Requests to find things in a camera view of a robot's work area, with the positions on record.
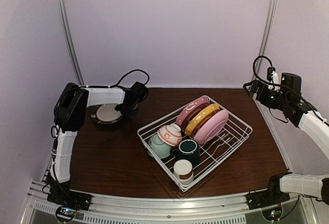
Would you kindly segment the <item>black rimmed white plate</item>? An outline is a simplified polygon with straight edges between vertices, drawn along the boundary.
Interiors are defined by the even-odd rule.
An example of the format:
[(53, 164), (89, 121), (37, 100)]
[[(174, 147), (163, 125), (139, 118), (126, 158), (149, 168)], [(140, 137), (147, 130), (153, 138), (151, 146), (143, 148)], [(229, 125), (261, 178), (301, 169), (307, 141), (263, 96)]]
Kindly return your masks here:
[(115, 110), (116, 104), (95, 105), (90, 108), (90, 117), (98, 124), (109, 125), (120, 121), (123, 115)]

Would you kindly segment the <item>plain pink plate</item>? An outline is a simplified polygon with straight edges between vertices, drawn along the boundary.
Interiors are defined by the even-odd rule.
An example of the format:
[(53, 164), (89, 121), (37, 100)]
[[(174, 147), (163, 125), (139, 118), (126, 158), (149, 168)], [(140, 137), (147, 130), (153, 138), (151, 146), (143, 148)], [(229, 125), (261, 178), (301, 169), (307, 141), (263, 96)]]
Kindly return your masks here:
[(199, 129), (193, 140), (199, 145), (207, 143), (220, 133), (226, 125), (228, 118), (229, 113), (226, 109), (219, 111)]

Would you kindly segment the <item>yellow dotted plate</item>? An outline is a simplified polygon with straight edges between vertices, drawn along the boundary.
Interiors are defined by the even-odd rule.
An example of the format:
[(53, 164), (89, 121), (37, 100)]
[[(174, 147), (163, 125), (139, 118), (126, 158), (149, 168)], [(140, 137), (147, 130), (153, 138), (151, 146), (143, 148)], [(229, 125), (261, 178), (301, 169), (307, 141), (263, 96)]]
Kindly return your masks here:
[(202, 109), (187, 125), (185, 135), (194, 137), (197, 131), (216, 113), (220, 111), (217, 103), (213, 103)]

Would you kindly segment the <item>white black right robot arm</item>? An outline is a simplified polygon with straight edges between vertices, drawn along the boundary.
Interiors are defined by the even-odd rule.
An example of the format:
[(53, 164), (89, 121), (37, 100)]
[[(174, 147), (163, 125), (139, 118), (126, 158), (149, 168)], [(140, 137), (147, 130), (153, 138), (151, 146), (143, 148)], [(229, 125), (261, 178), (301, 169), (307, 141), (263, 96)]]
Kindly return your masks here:
[[(265, 107), (282, 111), (285, 122), (291, 122), (306, 133), (328, 155), (328, 122), (303, 99), (301, 84), (302, 79), (296, 74), (285, 72), (279, 77), (274, 71), (267, 80), (247, 82), (243, 89)], [(313, 197), (328, 204), (328, 175), (280, 173), (271, 176), (263, 198), (266, 203), (274, 204), (288, 193)]]

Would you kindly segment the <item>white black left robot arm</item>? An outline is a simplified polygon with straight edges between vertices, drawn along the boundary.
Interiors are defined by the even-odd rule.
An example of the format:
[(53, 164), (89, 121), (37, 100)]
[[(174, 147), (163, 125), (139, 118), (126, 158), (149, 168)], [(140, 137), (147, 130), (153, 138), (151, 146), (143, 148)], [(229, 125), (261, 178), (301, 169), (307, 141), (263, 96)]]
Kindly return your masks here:
[(51, 135), (54, 139), (51, 149), (51, 168), (47, 183), (49, 195), (54, 196), (62, 205), (74, 201), (70, 191), (70, 162), (74, 141), (85, 122), (89, 107), (104, 111), (106, 120), (95, 116), (97, 122), (112, 124), (121, 119), (133, 119), (137, 105), (148, 95), (145, 84), (135, 82), (132, 87), (118, 85), (92, 86), (68, 83), (61, 93), (53, 110), (54, 125)]

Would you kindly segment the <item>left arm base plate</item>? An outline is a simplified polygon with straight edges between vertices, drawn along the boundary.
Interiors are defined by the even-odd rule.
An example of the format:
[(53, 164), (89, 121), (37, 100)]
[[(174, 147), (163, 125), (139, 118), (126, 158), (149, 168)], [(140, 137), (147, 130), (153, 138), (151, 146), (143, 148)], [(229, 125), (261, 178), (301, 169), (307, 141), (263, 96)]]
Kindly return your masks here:
[(61, 189), (51, 188), (47, 196), (47, 201), (69, 207), (75, 210), (89, 210), (92, 196), (86, 193), (74, 192), (69, 190), (64, 192)]

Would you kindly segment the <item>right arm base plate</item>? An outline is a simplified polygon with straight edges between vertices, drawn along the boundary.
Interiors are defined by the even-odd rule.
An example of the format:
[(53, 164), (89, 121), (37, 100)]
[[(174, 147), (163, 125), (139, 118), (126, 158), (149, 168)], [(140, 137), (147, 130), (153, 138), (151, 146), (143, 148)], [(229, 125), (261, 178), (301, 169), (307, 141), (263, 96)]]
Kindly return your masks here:
[(249, 192), (246, 196), (249, 210), (279, 205), (280, 203), (290, 200), (288, 193), (279, 193), (278, 195), (269, 196), (267, 192), (267, 190)]

